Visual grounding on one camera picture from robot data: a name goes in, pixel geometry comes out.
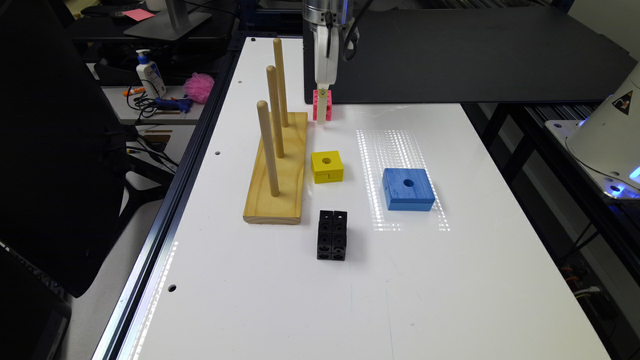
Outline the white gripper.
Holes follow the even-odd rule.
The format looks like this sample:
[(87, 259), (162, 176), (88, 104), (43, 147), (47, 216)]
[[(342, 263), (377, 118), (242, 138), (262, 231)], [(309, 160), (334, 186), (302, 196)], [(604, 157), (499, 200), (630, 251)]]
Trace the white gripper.
[(317, 124), (326, 123), (326, 91), (337, 79), (339, 61), (339, 31), (317, 25), (314, 31), (314, 75), (319, 94)]

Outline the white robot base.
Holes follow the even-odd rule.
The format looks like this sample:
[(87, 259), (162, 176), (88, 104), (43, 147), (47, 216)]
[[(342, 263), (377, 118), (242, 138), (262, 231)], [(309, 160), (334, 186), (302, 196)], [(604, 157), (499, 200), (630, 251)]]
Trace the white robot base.
[(585, 120), (545, 123), (607, 197), (639, 198), (639, 69)]

